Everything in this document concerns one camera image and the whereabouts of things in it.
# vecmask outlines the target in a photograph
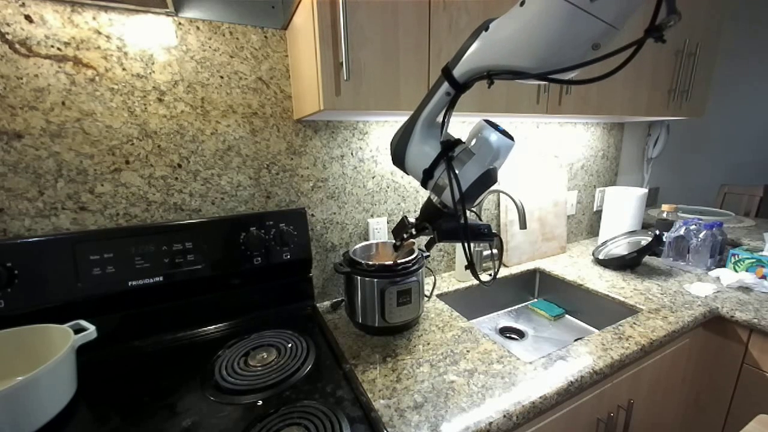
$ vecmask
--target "stove knob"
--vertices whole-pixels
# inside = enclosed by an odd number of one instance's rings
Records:
[[[11,263],[0,265],[0,290],[12,287],[16,283],[18,271],[11,267]]]
[[[272,232],[272,243],[280,249],[290,248],[296,243],[296,232],[282,226]]]
[[[261,231],[249,230],[243,233],[240,243],[249,254],[258,254],[266,248],[266,237]]]

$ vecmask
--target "white pot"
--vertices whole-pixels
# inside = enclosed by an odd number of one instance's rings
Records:
[[[64,408],[78,388],[75,350],[94,337],[86,321],[0,331],[0,432],[32,432]]]

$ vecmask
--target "chair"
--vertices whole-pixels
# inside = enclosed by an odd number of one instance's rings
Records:
[[[768,184],[745,186],[739,184],[723,184],[717,192],[715,207],[726,210],[736,208],[733,213],[748,218],[768,217],[768,204],[760,208],[763,197],[768,197]]]

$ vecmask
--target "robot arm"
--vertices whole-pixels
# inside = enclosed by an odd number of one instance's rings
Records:
[[[445,65],[442,75],[392,139],[394,165],[430,192],[419,216],[415,220],[403,218],[392,230],[397,244],[419,235],[435,235],[436,226],[455,221],[460,210],[455,208],[457,196],[463,208],[473,208],[497,183],[498,169],[515,145],[507,131],[489,120],[480,121],[466,142],[450,136],[446,122],[461,93],[476,81],[492,78],[491,73],[498,79],[524,78],[525,73],[532,76],[602,55],[601,49],[643,1],[521,0],[503,16],[482,23]],[[657,11],[662,1],[658,0]],[[680,19],[675,1],[664,1],[667,17],[657,28],[662,35]],[[501,78],[505,71],[510,74]],[[577,72],[539,79],[565,79]],[[452,167],[446,166],[446,158]],[[449,176],[451,169],[456,173],[453,178]],[[480,238],[462,237],[462,242],[485,242],[487,238],[480,231]],[[435,240],[457,241],[452,235],[444,237]]]

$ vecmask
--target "granite backsplash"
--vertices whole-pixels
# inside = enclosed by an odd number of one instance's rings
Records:
[[[302,206],[328,300],[366,219],[413,215],[426,192],[389,160],[397,122],[291,109],[282,31],[0,0],[0,237]],[[566,164],[581,192],[568,240],[595,236],[591,196],[616,180],[622,125],[502,124]],[[438,246],[435,271],[452,255]]]

